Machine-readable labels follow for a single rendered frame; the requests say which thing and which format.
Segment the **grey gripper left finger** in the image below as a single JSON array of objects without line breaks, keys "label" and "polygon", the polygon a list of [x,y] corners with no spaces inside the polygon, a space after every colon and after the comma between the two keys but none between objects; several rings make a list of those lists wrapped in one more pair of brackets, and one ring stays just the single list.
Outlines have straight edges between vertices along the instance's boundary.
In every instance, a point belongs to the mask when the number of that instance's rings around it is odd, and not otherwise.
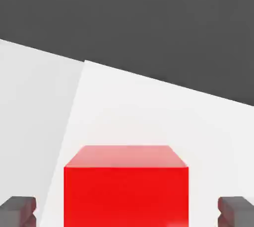
[{"label": "grey gripper left finger", "polygon": [[0,206],[0,227],[36,227],[36,198],[11,196]]}]

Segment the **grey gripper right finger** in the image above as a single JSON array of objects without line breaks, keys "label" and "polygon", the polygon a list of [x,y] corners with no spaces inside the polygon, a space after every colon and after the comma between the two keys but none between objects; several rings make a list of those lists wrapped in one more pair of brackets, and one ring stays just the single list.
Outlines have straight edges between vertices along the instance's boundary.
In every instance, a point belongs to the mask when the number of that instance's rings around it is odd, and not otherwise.
[{"label": "grey gripper right finger", "polygon": [[218,227],[254,227],[254,205],[244,197],[220,197],[218,210]]}]

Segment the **small red cube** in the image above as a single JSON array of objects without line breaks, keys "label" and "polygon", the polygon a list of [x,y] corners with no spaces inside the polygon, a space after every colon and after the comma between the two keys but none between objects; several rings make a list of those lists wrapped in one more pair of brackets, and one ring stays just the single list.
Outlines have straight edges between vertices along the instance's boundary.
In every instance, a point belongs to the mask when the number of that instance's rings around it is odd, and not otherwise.
[{"label": "small red cube", "polygon": [[64,227],[189,227],[189,168],[169,146],[84,146],[63,181]]}]

